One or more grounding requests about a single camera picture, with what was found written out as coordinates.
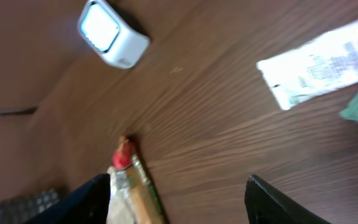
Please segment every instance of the wood grain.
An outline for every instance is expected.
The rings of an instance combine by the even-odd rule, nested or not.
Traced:
[[[58,164],[74,189],[136,133],[172,223],[247,223],[250,174],[329,222],[358,223],[358,124],[338,115],[358,85],[280,111],[255,67],[358,19],[358,1],[116,3],[152,45],[130,70],[83,52],[29,123],[34,161]]]

